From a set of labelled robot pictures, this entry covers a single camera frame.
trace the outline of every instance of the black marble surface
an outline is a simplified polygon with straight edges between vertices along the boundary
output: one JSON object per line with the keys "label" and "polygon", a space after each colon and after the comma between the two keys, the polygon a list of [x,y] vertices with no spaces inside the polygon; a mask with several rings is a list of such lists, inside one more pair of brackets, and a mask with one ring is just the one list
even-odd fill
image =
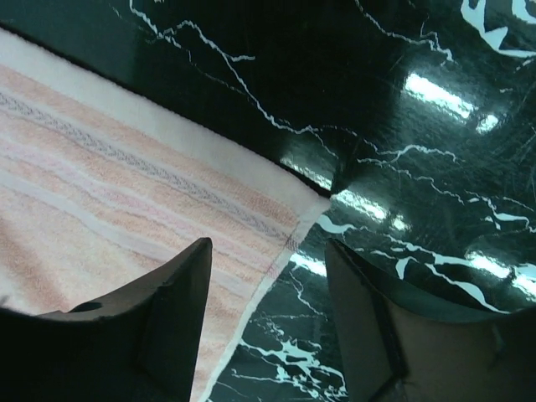
{"label": "black marble surface", "polygon": [[323,246],[536,302],[532,0],[3,0],[0,22],[332,195],[210,399],[347,400]]}

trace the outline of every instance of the pink towel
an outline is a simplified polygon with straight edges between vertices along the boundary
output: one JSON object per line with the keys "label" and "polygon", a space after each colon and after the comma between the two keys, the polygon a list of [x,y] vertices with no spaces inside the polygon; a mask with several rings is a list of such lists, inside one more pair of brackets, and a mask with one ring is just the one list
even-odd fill
{"label": "pink towel", "polygon": [[68,311],[211,237],[192,395],[206,400],[327,206],[253,152],[0,30],[5,306]]}

